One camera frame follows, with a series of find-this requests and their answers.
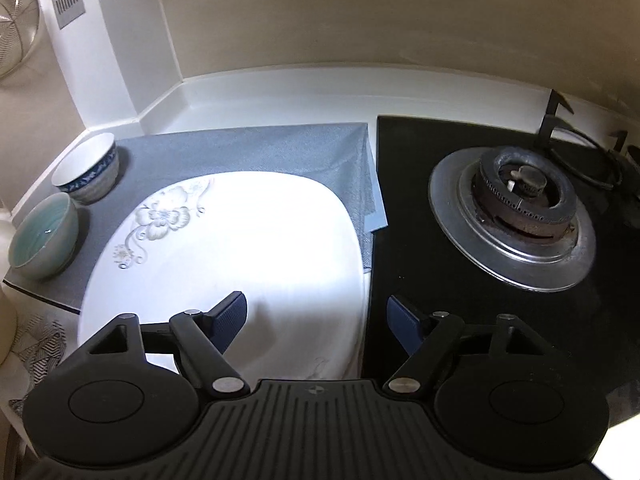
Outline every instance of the bowl rim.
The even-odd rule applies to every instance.
[[[82,170],[78,169],[75,171],[70,171],[70,167],[73,163],[76,163],[76,158],[79,154],[84,154],[87,152],[88,155],[92,152],[92,149],[95,149],[96,146],[100,146],[104,142],[104,148],[97,152],[95,156],[88,156],[87,162],[82,165]],[[100,160],[111,150],[115,143],[115,136],[109,132],[103,132],[96,136],[93,136],[80,144],[78,144],[74,149],[72,149],[69,153],[67,153],[64,158],[60,161],[56,169],[51,174],[51,183],[58,187],[64,186],[65,184],[69,184],[76,180],[77,178],[83,176],[87,171],[89,171],[92,167],[94,167]],[[69,171],[70,174],[73,174],[72,178],[62,178],[61,174],[63,171]]]
[[[23,264],[20,264],[18,266],[12,264],[12,254],[14,253],[15,250],[15,244],[17,244],[17,240],[20,237],[20,235],[24,232],[24,230],[26,229],[26,225],[27,225],[27,220],[29,219],[29,216],[31,216],[31,218],[33,219],[33,216],[36,214],[36,210],[41,211],[43,210],[47,205],[45,205],[45,202],[53,202],[54,200],[58,200],[58,197],[63,196],[65,198],[66,201],[66,207],[65,207],[65,212],[63,214],[63,218],[69,213],[69,210],[73,207],[73,201],[71,200],[71,197],[67,194],[67,193],[63,193],[63,192],[58,192],[58,193],[54,193],[52,195],[49,195],[46,197],[46,199],[42,200],[36,207],[34,207],[31,211],[29,211],[29,213],[27,214],[27,216],[24,217],[24,220],[22,220],[22,222],[20,222],[20,225],[18,225],[18,228],[15,230],[14,236],[11,239],[11,243],[9,244],[9,250],[8,250],[8,259],[9,259],[9,264],[14,268],[14,269],[21,269],[22,267],[24,267],[25,265],[27,265],[30,261],[32,261],[36,256],[38,256],[38,254],[40,254],[42,252],[43,249],[45,249],[47,247],[47,244],[49,243],[49,241],[55,236],[55,234],[58,232],[58,229],[60,228],[60,226],[62,225],[62,221],[60,221],[60,223],[56,226],[55,229],[53,229],[53,231],[51,232],[49,238],[47,238],[47,241],[44,242],[44,245],[39,248],[35,253],[33,253],[33,255],[31,256],[31,258],[29,258],[26,262],[24,262]]]

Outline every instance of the gas stove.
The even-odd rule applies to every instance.
[[[396,295],[474,324],[511,312],[604,394],[640,378],[638,204],[620,191],[610,154],[550,137],[558,121],[570,128],[557,107],[542,139],[378,119],[388,227],[374,238],[363,377],[383,381],[406,359],[385,320]],[[622,403],[611,423],[639,410],[629,396]]]

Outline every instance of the green bowl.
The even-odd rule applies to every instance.
[[[9,245],[9,263],[23,276],[41,280],[65,266],[77,239],[76,206],[67,193],[56,193],[22,221]]]

